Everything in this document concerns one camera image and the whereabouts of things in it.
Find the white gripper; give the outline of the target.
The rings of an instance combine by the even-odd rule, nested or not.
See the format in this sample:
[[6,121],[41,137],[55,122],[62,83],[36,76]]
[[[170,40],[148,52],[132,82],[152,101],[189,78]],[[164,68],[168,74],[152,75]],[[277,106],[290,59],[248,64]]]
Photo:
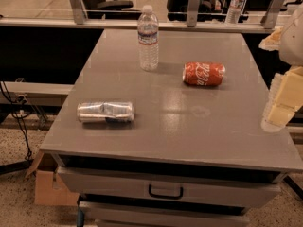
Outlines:
[[261,127],[267,132],[282,130],[303,106],[303,4],[297,7],[283,29],[277,28],[258,47],[279,50],[279,57],[292,65],[283,75],[275,73]]

